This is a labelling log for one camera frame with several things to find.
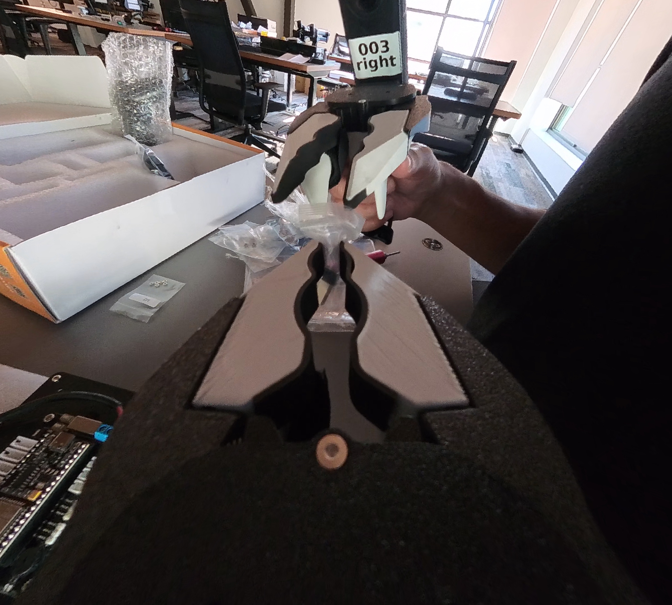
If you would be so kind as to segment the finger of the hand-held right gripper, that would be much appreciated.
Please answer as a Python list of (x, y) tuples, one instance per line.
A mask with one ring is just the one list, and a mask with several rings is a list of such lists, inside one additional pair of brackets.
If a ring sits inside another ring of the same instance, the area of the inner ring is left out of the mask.
[(371, 131), (351, 163), (344, 197), (347, 206), (357, 207), (373, 194), (376, 207), (386, 207), (388, 177), (407, 156), (409, 139), (405, 125), (408, 114), (408, 110), (387, 111), (370, 119)]
[(339, 145), (342, 122), (335, 114), (313, 114), (301, 125), (292, 125), (275, 172), (274, 203), (286, 200), (302, 187), (311, 204), (326, 203)]

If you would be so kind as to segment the clear bag with small part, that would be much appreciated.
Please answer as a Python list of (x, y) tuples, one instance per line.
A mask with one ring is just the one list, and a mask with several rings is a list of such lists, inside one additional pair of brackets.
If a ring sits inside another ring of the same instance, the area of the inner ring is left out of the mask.
[(345, 308), (346, 286), (341, 278), (340, 250), (342, 243), (360, 236), (364, 219), (353, 209), (338, 203), (293, 203), (289, 200), (273, 204), (265, 201), (273, 214), (293, 225), (302, 237), (322, 245), (324, 269), (316, 285), (318, 308), (308, 322), (311, 332), (343, 332), (355, 330), (355, 321)]

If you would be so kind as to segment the black slatted chair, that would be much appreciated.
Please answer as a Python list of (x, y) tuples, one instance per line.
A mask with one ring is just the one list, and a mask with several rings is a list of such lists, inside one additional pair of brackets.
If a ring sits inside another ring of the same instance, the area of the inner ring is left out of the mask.
[(438, 47), (423, 93), (429, 97), (429, 129), (414, 141), (473, 176), (497, 119), (495, 108), (516, 61), (467, 57)]

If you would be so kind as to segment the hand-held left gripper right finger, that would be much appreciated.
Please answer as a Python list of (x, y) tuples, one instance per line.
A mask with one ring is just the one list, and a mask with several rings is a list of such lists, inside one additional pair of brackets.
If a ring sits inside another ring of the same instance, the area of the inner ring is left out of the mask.
[(341, 244), (345, 307), (356, 324), (349, 393), (358, 410), (465, 408), (468, 397), (414, 290)]

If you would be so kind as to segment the clear bag with black claw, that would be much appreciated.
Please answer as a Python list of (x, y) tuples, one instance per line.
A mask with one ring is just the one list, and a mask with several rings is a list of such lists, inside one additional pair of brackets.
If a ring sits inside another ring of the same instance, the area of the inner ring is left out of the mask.
[(151, 148), (139, 143), (131, 135), (125, 135), (124, 138), (131, 142), (131, 144), (134, 147), (136, 156), (139, 158), (139, 160), (141, 161), (141, 163), (147, 169), (148, 172), (156, 176), (169, 179), (171, 181), (175, 180), (172, 174), (168, 171), (165, 164)]

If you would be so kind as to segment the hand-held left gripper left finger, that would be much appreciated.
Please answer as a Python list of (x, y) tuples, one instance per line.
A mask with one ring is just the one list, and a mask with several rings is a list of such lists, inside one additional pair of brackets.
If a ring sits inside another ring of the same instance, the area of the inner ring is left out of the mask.
[(196, 392), (197, 408), (239, 412), (329, 410), (307, 324), (318, 309), (322, 245), (309, 242), (252, 286)]

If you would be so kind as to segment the person's right forearm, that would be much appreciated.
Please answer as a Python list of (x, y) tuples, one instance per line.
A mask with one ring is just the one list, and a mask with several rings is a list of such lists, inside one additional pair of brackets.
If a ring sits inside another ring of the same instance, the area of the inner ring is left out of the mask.
[(505, 200), (454, 167), (441, 165), (432, 228), (497, 274), (546, 213)]

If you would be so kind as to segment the controller circuit board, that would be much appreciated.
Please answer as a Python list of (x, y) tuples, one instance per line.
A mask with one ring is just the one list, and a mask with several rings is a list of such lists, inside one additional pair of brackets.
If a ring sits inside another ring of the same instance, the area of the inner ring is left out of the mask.
[(1, 452), (2, 569), (53, 547), (112, 433), (112, 425), (86, 416), (48, 414), (43, 423)]

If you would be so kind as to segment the small clear bag of washers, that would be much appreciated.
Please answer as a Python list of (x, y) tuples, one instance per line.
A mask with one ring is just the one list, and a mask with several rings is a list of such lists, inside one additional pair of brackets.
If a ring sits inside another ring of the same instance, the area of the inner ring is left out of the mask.
[(110, 311), (147, 323), (184, 285), (180, 281), (153, 274), (139, 287), (121, 297)]

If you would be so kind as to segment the person's right hand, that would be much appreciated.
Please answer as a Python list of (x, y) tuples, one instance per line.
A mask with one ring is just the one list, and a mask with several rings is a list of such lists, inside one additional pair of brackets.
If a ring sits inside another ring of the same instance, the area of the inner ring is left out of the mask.
[(412, 143), (405, 161), (386, 181), (386, 208), (378, 214), (375, 195), (366, 197), (356, 212), (364, 218), (363, 232), (377, 230), (389, 220), (418, 217), (422, 207), (441, 185), (441, 166), (432, 150)]

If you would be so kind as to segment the bubble wrap bundle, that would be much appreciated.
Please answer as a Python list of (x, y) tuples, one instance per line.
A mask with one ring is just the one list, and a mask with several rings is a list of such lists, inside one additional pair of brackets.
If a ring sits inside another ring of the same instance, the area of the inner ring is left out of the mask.
[(119, 135), (131, 135), (146, 146), (171, 140), (173, 55), (169, 41), (110, 33), (102, 49), (113, 130)]

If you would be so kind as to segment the orange and white kit box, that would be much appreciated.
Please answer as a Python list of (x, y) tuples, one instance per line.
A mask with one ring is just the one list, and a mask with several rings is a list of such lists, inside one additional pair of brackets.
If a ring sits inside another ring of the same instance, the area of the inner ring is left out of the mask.
[(174, 125), (153, 175), (95, 56), (1, 56), (1, 294), (62, 322), (264, 199), (262, 151)]

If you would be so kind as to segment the crumpled clear plastic bags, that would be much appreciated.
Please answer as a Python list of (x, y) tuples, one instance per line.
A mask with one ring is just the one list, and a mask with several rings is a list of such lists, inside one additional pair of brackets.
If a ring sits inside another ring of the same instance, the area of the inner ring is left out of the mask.
[(245, 263), (244, 293), (309, 242), (295, 226), (275, 215), (263, 224), (225, 225), (208, 239), (224, 248), (227, 256)]

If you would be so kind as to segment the background wooden desk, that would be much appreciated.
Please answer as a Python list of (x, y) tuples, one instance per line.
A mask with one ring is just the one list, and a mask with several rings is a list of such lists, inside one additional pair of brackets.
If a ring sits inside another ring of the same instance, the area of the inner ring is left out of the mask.
[(125, 22), (117, 23), (116, 21), (105, 21), (96, 16), (81, 16), (73, 13), (56, 10), (54, 8), (45, 8), (30, 5), (14, 5), (14, 10), (30, 16), (38, 16), (43, 19), (50, 20), (57, 23), (66, 23), (68, 30), (71, 33), (72, 44), (77, 55), (86, 55), (86, 50), (81, 40), (78, 26), (91, 27), (99, 29), (105, 33), (119, 32), (130, 35), (141, 35), (147, 37), (160, 37), (169, 41), (181, 43), (183, 45), (191, 46), (192, 41), (189, 34), (165, 32), (161, 30), (151, 29), (150, 27), (141, 24), (128, 25)]

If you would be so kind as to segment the grey desk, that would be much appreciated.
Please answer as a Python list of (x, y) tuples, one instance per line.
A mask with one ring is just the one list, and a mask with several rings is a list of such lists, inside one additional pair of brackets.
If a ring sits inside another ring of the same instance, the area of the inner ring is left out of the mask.
[[(400, 254), (383, 267), (466, 323), (473, 308), (468, 257), (415, 219), (396, 221), (393, 230), (388, 251)], [(440, 240), (443, 248), (425, 248), (424, 238)], [(62, 324), (1, 297), (1, 364), (46, 377), (70, 373), (137, 391), (223, 305), (240, 296), (245, 269), (204, 238)], [(110, 311), (153, 273), (185, 285), (146, 324)]]

